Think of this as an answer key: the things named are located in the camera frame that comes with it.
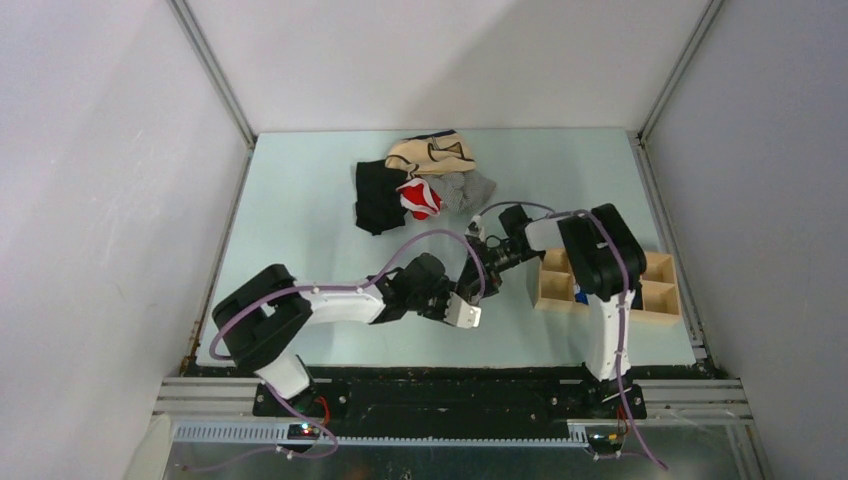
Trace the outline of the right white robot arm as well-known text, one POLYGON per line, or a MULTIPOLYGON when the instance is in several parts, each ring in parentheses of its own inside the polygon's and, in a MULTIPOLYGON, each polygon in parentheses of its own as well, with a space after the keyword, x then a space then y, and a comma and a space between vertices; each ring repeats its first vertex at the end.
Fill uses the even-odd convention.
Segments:
POLYGON ((630 368, 627 353, 629 316, 640 277, 647 268, 645 252, 610 203, 591 210, 554 212, 530 218, 524 202, 508 202, 499 216, 505 236, 487 243, 480 214, 466 227, 471 248, 457 280, 455 296, 477 306, 498 293, 501 273, 547 252, 562 248, 571 277, 588 300, 589 341, 585 366, 597 380, 581 392, 585 411, 606 418, 622 403, 611 381, 630 368))

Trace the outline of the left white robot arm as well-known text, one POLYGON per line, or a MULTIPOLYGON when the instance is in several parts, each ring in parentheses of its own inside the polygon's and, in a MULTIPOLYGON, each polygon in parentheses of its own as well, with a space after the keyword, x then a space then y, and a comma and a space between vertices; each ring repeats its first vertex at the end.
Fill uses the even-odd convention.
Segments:
POLYGON ((283 409, 299 417, 316 403, 312 378, 291 345, 304 327, 382 324, 408 313, 464 329, 478 327, 481 317, 480 308, 456 292, 443 264, 430 254, 341 285, 302 283, 284 265, 273 264, 214 308, 218 332, 209 351, 255 374, 276 392, 283 409))

